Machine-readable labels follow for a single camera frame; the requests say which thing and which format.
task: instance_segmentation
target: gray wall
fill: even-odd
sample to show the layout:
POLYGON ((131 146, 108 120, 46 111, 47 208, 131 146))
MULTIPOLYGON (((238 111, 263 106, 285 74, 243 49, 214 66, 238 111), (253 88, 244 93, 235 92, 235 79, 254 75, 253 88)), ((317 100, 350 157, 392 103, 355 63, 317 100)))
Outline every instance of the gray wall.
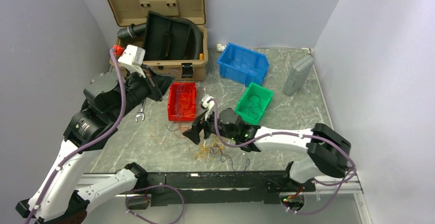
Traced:
POLYGON ((0 0, 0 223, 43 182, 108 48, 83 0, 0 0))
POLYGON ((374 223, 433 223, 435 0, 340 0, 314 49, 374 223))
MULTIPOLYGON (((107 44, 118 27, 107 0, 85 0, 107 44)), ((206 0, 209 45, 314 47, 338 0, 206 0)))

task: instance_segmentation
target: metal wrench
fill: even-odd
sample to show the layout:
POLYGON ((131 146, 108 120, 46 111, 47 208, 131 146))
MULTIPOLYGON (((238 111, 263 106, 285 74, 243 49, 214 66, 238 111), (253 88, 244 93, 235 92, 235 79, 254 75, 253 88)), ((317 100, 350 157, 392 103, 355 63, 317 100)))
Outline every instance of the metal wrench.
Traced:
POLYGON ((139 107, 139 111, 137 112, 136 118, 135 118, 136 122, 137 122, 137 119, 140 117, 142 117, 142 120, 145 120, 145 114, 144 114, 145 101, 146 101, 146 99, 142 101, 141 106, 139 107))

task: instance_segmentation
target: blue bin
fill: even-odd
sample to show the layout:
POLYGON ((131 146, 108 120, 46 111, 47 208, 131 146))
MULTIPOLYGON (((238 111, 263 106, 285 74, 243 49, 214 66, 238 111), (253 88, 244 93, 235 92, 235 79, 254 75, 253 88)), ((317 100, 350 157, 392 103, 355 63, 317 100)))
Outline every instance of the blue bin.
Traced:
POLYGON ((261 86, 269 62, 264 54, 229 43, 217 60, 219 74, 248 87, 251 82, 261 86))

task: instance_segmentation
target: red connector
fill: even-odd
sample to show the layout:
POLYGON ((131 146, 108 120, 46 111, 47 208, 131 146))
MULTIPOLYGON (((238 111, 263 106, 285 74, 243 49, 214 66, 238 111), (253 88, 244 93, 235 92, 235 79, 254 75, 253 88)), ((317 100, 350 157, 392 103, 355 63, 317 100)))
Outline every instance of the red connector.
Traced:
POLYGON ((113 48, 115 49, 115 55, 121 56, 121 54, 124 52, 124 48, 118 45, 114 45, 113 48))

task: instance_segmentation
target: black tube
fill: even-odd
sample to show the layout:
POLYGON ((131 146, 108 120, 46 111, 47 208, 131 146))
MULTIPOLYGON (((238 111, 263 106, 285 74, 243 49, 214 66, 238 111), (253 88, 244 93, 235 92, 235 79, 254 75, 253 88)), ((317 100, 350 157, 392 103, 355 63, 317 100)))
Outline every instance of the black tube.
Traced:
POLYGON ((189 19, 178 18, 178 20, 188 22, 192 26, 193 36, 195 39, 193 59, 200 59, 200 54, 203 52, 203 37, 201 35, 200 29, 198 28, 198 26, 195 23, 193 23, 189 19))
POLYGON ((140 34, 143 34, 145 32, 147 24, 141 23, 141 24, 131 24, 130 26, 126 28, 121 28, 118 31, 118 38, 120 39, 129 39, 129 38, 135 38, 138 37, 140 34))

